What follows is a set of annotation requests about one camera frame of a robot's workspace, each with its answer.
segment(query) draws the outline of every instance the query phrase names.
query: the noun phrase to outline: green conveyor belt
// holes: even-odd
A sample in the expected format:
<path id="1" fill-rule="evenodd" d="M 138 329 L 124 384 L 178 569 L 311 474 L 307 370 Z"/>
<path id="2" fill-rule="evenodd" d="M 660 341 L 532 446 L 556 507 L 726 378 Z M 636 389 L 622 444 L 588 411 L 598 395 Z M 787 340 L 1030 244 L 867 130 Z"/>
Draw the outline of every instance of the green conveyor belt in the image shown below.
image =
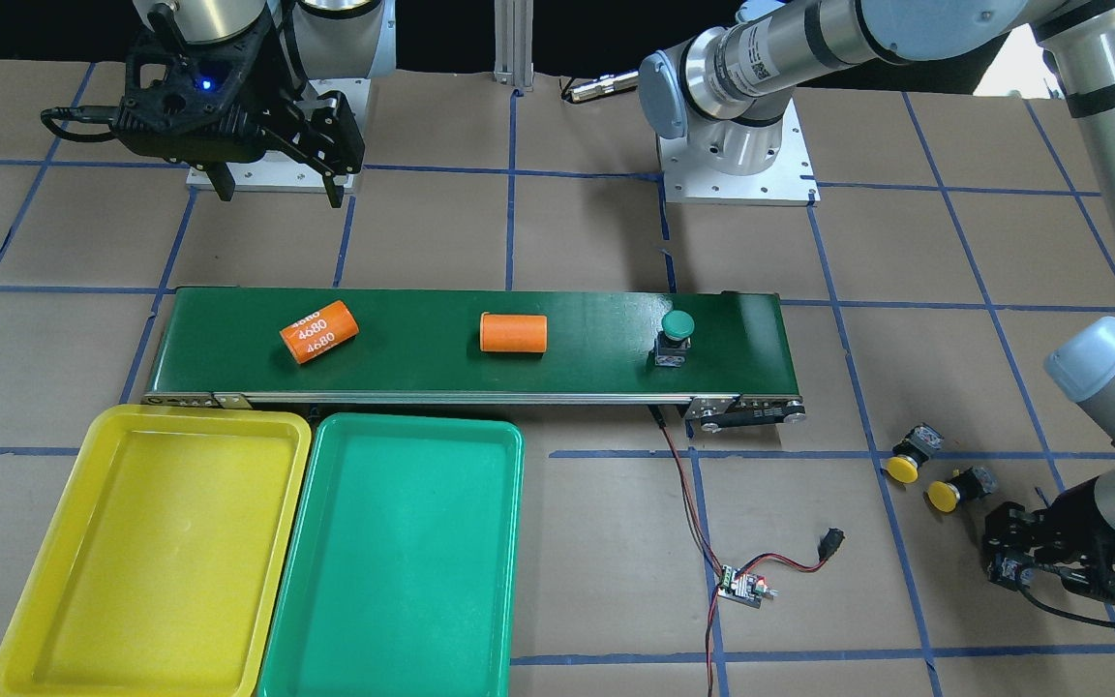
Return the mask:
<path id="1" fill-rule="evenodd" d="M 359 335 L 297 365 L 279 330 L 337 299 L 355 314 Z M 695 317 L 680 369 L 656 367 L 649 357 L 670 309 Z M 483 312 L 547 314 L 549 351 L 482 354 Z M 145 400 L 219 394 L 416 405 L 799 398 L 776 296 L 182 288 Z"/>

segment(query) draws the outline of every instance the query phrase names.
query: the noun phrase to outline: orange cylinder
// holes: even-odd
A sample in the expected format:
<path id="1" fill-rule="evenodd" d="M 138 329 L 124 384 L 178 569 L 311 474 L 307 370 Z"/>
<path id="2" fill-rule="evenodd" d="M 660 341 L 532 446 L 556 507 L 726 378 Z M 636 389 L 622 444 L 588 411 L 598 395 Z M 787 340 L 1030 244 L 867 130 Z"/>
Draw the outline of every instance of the orange cylinder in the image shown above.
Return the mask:
<path id="1" fill-rule="evenodd" d="M 334 300 L 279 331 L 282 343 L 287 345 L 287 349 L 290 349 L 291 356 L 294 356 L 300 365 L 311 361 L 312 358 L 358 333 L 359 326 L 356 323 L 356 318 L 350 314 L 347 304 L 341 300 Z"/>
<path id="2" fill-rule="evenodd" d="M 549 349 L 545 314 L 481 314 L 481 351 L 544 354 Z"/>

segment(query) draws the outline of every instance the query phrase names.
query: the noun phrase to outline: circuit board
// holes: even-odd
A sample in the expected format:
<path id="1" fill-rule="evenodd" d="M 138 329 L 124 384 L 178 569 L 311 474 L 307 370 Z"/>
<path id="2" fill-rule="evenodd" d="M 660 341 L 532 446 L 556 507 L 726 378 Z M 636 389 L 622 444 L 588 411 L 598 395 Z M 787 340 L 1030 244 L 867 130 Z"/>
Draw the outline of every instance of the circuit board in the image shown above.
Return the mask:
<path id="1" fill-rule="evenodd" d="M 717 584 L 716 592 L 718 597 L 752 608 L 759 608 L 765 598 L 777 597 L 777 591 L 768 587 L 764 577 L 743 573 L 741 569 L 726 564 L 721 564 L 721 581 Z"/>

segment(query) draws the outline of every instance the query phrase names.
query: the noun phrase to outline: cable connector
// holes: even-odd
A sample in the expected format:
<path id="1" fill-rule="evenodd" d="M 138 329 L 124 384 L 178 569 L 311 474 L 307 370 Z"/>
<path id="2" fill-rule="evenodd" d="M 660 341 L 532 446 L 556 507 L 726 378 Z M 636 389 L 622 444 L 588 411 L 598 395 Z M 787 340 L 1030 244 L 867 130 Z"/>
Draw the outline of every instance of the cable connector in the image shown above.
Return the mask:
<path id="1" fill-rule="evenodd" d="M 55 106 L 40 112 L 40 125 L 49 133 L 72 143 L 109 143 L 115 135 L 105 133 L 74 133 L 59 125 L 58 122 L 75 122 L 80 124 L 110 125 L 115 123 L 119 109 L 117 106 Z"/>
<path id="2" fill-rule="evenodd" d="M 837 552 L 837 548 L 841 546 L 841 542 L 844 541 L 846 534 L 841 532 L 841 530 L 831 526 L 828 532 L 824 533 L 824 538 L 820 539 L 820 546 L 817 548 L 820 560 L 827 561 L 828 556 L 834 555 Z"/>

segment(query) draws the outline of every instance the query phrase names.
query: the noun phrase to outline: plastic tray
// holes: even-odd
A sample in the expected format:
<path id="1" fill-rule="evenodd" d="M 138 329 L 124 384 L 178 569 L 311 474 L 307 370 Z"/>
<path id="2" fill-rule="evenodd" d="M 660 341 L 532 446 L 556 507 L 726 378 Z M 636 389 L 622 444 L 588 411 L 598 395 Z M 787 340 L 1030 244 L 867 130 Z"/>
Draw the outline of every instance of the plastic tray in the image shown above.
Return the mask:
<path id="1" fill-rule="evenodd" d="M 522 484 L 507 423 L 322 423 L 261 696 L 504 696 Z"/>
<path id="2" fill-rule="evenodd" d="M 309 453 L 294 415 L 112 407 L 0 649 L 0 697 L 246 697 Z"/>

